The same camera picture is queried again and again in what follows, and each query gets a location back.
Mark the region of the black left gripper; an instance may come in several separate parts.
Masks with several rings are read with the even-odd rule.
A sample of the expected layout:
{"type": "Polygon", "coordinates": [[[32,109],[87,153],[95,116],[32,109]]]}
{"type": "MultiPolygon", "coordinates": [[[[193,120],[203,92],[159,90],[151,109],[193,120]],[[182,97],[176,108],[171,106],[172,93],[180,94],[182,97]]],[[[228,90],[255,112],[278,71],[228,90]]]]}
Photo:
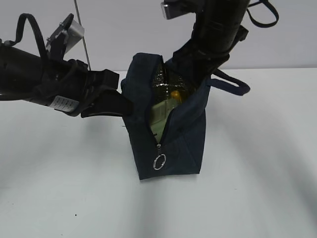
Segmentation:
{"type": "Polygon", "coordinates": [[[117,89],[118,73],[88,70],[80,60],[53,60],[43,77],[42,105],[70,117],[128,116],[133,103],[117,89]]]}

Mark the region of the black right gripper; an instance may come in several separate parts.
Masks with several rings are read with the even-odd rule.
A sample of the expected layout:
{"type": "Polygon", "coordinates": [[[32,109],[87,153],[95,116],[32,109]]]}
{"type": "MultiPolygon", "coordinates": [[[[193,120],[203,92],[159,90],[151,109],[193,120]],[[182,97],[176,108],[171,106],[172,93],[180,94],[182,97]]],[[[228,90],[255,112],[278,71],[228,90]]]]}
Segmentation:
{"type": "Polygon", "coordinates": [[[249,31],[245,27],[229,30],[193,30],[191,39],[173,53],[172,61],[178,67],[190,67],[193,82],[199,85],[230,58],[230,52],[249,31]]]}

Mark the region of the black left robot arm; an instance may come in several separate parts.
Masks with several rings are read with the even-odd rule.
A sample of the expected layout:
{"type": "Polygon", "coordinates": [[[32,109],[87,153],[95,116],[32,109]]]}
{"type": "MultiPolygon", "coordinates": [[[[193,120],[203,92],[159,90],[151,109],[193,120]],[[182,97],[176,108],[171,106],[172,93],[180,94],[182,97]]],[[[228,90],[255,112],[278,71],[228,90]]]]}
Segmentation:
{"type": "Polygon", "coordinates": [[[0,45],[0,99],[23,100],[70,117],[128,116],[133,104],[117,91],[119,74],[90,71],[80,61],[49,60],[15,47],[0,45]]]}

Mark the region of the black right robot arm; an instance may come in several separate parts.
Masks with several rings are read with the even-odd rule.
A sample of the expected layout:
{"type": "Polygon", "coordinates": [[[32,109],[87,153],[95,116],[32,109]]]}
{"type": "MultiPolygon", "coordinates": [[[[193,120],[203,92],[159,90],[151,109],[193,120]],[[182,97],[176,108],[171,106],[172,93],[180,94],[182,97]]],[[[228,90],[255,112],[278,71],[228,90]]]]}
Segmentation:
{"type": "Polygon", "coordinates": [[[241,22],[248,0],[205,0],[196,13],[191,38],[173,53],[173,62],[188,69],[195,86],[228,61],[230,51],[247,35],[241,22]]]}

